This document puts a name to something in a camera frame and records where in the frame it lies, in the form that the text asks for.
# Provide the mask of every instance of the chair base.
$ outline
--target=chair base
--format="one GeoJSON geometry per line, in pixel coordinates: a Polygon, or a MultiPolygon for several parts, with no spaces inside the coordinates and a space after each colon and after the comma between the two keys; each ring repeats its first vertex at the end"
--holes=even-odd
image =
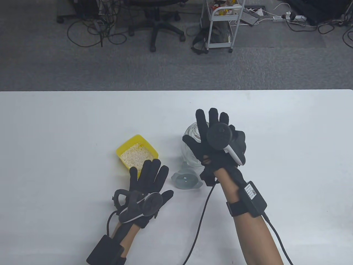
{"type": "MultiPolygon", "coordinates": [[[[129,34],[129,36],[133,36],[133,35],[135,35],[135,30],[152,28],[152,39],[151,39],[151,43],[150,43],[150,51],[151,52],[156,51],[156,39],[157,39],[158,31],[160,29],[165,29],[165,30],[172,31],[172,32],[178,34],[180,41],[186,40],[184,31],[178,29],[177,27],[173,26],[172,24],[170,24],[168,22],[160,21],[160,12],[159,12],[158,7],[156,7],[152,12],[145,11],[145,17],[147,18],[146,21],[142,21],[136,25],[129,26],[128,27],[128,34],[129,34]]],[[[180,16],[179,16],[178,12],[167,13],[166,15],[162,16],[162,20],[167,20],[172,17],[174,17],[174,19],[176,21],[180,20],[180,16]]]]}

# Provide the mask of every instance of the power strip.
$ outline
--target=power strip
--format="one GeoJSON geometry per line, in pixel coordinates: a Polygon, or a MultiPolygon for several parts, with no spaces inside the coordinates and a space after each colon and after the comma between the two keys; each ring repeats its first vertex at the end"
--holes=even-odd
{"type": "MultiPolygon", "coordinates": [[[[290,21],[291,19],[289,16],[286,16],[286,20],[290,21]]],[[[281,18],[280,16],[273,16],[273,22],[284,22],[285,19],[281,18]]],[[[295,16],[295,19],[292,20],[293,22],[306,22],[306,17],[305,16],[295,16]]]]}

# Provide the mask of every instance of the circular black disc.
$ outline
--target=circular black disc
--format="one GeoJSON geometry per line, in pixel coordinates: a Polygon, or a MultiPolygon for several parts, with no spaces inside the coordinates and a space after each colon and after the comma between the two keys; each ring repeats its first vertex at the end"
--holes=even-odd
{"type": "Polygon", "coordinates": [[[159,193],[152,193],[145,200],[142,206],[142,213],[144,216],[154,215],[162,206],[163,198],[159,193]]]}
{"type": "Polygon", "coordinates": [[[232,130],[225,123],[216,123],[207,131],[207,141],[216,150],[227,147],[232,139],[232,130]]]}

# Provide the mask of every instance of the label on control box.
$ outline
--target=label on control box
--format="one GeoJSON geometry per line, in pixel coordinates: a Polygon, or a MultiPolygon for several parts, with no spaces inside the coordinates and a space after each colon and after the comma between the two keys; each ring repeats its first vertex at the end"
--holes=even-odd
{"type": "Polygon", "coordinates": [[[251,200],[252,200],[253,198],[255,198],[255,196],[256,196],[256,191],[254,190],[254,188],[251,186],[250,183],[249,183],[248,185],[246,185],[245,191],[246,191],[246,193],[248,194],[248,196],[250,197],[251,200]]]}

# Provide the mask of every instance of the white cart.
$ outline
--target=white cart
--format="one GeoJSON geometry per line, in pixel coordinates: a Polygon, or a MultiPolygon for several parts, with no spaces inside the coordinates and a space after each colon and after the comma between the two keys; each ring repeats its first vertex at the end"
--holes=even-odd
{"type": "Polygon", "coordinates": [[[210,6],[209,6],[210,0],[204,0],[203,6],[202,6],[201,19],[200,19],[200,26],[202,27],[202,19],[203,19],[205,12],[206,12],[208,14],[208,19],[210,20],[210,30],[208,33],[208,40],[206,40],[206,44],[205,44],[207,51],[209,48],[229,47],[228,52],[230,52],[230,53],[233,52],[234,41],[235,41],[235,37],[237,36],[241,15],[243,13],[244,6],[245,6],[245,1],[246,0],[238,0],[239,4],[241,6],[221,6],[221,7],[216,8],[215,10],[212,10],[212,9],[210,9],[210,6]],[[234,15],[232,14],[232,15],[225,15],[225,16],[216,15],[217,11],[224,10],[224,9],[237,10],[237,11],[239,11],[239,14],[234,14],[234,15]],[[228,21],[228,31],[229,31],[229,35],[230,35],[230,39],[228,42],[210,43],[212,26],[213,26],[214,21],[228,21]],[[234,26],[236,26],[234,33],[232,31],[232,26],[231,26],[232,21],[235,22],[234,26]]]}

